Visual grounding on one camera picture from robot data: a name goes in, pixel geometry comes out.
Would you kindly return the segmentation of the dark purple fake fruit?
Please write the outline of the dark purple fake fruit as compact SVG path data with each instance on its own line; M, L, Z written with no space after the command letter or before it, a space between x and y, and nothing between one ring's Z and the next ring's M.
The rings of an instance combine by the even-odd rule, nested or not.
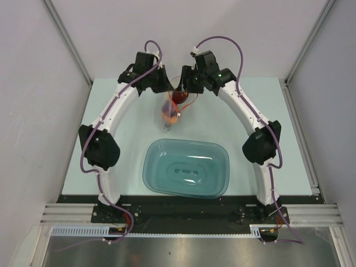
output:
M189 96L189 93L186 91L173 91L172 92L172 100L175 104L180 105L183 104Z

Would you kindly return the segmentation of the clear zip bag orange seal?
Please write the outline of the clear zip bag orange seal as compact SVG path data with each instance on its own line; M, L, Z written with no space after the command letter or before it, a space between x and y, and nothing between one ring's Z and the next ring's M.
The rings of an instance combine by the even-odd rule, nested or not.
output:
M176 76L170 80L171 84L174 87L173 91L179 91L179 81L180 76ZM162 118L162 128L164 130L170 130L174 125L176 125L182 113L190 107L198 98L198 93L189 93L187 100L180 105L177 105L172 100L172 92L166 92L164 95L164 100L160 109L160 114Z

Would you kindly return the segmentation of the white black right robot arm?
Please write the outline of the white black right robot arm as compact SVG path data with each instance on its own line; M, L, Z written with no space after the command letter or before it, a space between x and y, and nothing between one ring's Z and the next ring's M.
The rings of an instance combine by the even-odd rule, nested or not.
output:
M220 69L211 51L191 52L193 66L182 67L179 87L188 93L213 92L223 100L243 124L248 139L242 146L243 154L252 163L256 177L257 218L270 223L276 218L279 195L271 181L273 159L278 150L281 124L270 121L259 112L241 89L236 76L228 68Z

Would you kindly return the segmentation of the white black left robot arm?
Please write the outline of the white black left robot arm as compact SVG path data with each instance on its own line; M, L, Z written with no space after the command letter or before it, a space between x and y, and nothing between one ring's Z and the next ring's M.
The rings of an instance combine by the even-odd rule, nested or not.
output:
M115 165L121 150L115 141L115 133L130 106L146 89L150 88L154 93L173 89L161 61L159 51L138 52L135 62L119 75L117 87L103 111L90 125L81 125L78 131L81 171L96 175L98 199L106 205L103 215L113 223L123 215L122 207L116 205L120 193L116 188ZM84 162L92 166L90 171L84 168Z

